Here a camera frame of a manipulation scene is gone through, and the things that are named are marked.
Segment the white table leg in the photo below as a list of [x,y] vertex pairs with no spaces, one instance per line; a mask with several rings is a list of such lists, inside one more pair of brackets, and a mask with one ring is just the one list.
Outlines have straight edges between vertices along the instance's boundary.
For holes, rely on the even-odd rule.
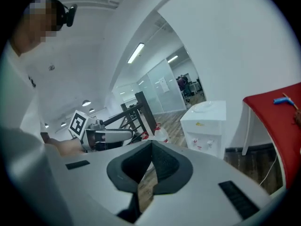
[[248,106],[248,124],[247,124],[247,129],[246,129],[246,137],[245,137],[244,147],[243,147],[243,151],[241,152],[241,154],[243,156],[246,155],[246,152],[250,145],[251,135],[252,135],[252,130],[253,130],[253,123],[254,123],[254,116],[252,115],[251,108]]

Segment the person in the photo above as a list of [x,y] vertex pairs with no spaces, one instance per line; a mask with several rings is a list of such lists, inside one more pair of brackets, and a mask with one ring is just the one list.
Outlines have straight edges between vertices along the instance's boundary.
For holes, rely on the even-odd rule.
[[187,84],[187,82],[182,79],[180,76],[178,76],[178,85],[180,86],[180,88],[182,88],[182,90],[185,91],[185,93],[187,94],[187,96],[191,96],[191,92],[188,89],[189,85]]
[[180,78],[180,76],[177,78],[177,83],[178,83],[178,86],[180,87],[180,91],[185,90],[184,80],[182,80],[182,79]]
[[186,76],[184,76],[184,75],[181,74],[181,78],[182,78],[183,80],[185,80],[186,83],[188,83],[188,78],[187,78]]
[[185,91],[188,91],[189,94],[191,95],[191,89],[190,89],[190,86],[189,86],[189,83],[188,83],[188,78],[186,76],[183,76],[182,74],[181,74],[181,78],[183,80],[185,80]]
[[65,23],[71,26],[67,19],[72,25],[73,18],[58,0],[31,3],[6,44],[0,70],[0,126],[32,134],[42,143],[54,145],[61,156],[84,153],[84,149],[78,139],[57,141],[49,137],[40,116],[36,88],[20,56],[53,36]]

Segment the fluorescent light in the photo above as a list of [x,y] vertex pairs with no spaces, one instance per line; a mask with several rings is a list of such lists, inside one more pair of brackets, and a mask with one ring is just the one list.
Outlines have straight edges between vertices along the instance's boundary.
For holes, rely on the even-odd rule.
[[175,60],[178,56],[176,55],[175,57],[171,58],[170,60],[168,60],[168,63],[172,62],[173,60]]
[[91,102],[90,102],[90,101],[88,101],[88,100],[84,100],[84,101],[83,101],[83,104],[82,104],[82,106],[87,106],[87,105],[89,105],[89,104],[91,104]]
[[137,57],[137,55],[140,53],[141,49],[144,47],[144,43],[140,43],[138,45],[138,47],[136,48],[135,52],[132,54],[132,56],[130,57],[130,59],[128,60],[128,64],[131,64],[134,59]]

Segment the wooden floor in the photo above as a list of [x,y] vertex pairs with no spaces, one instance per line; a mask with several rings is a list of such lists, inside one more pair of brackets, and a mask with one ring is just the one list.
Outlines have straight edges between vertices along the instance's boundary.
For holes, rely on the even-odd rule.
[[[202,101],[204,101],[204,98],[200,96],[200,94],[196,94],[190,98],[190,103],[192,105]],[[161,126],[168,132],[171,143],[179,147],[187,147],[180,124],[180,119],[185,113],[186,111],[180,111],[155,115],[156,122],[161,123]],[[249,150],[246,156],[242,156],[241,152],[226,152],[224,160],[259,184],[267,175],[275,157],[275,149],[271,147],[258,151]],[[148,171],[145,174],[144,179],[140,182],[138,186],[138,197],[141,212],[144,212],[150,205],[153,199],[152,189],[157,183],[157,175],[154,169]],[[261,186],[269,194],[272,194],[282,186],[278,159]]]

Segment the white ceiling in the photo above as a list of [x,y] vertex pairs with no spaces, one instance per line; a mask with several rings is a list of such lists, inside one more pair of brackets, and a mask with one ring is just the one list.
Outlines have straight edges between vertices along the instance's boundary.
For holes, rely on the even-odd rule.
[[[91,107],[103,108],[106,92],[99,88],[99,81],[109,81],[97,73],[100,66],[105,69],[99,62],[99,51],[104,45],[105,26],[118,3],[122,2],[61,1],[67,6],[74,1],[79,5],[73,26],[64,26],[56,37],[47,38],[46,43],[21,57],[37,84],[45,122],[68,117],[75,109],[88,112]],[[49,71],[50,65],[54,65],[55,70]],[[92,102],[87,108],[81,106],[84,99]]]
[[181,47],[179,48],[177,51],[175,51],[174,53],[172,53],[170,56],[168,56],[166,58],[166,60],[170,60],[173,57],[178,56],[175,60],[169,62],[169,65],[172,69],[174,69],[175,67],[179,66],[181,63],[183,63],[184,61],[190,59],[185,47]]

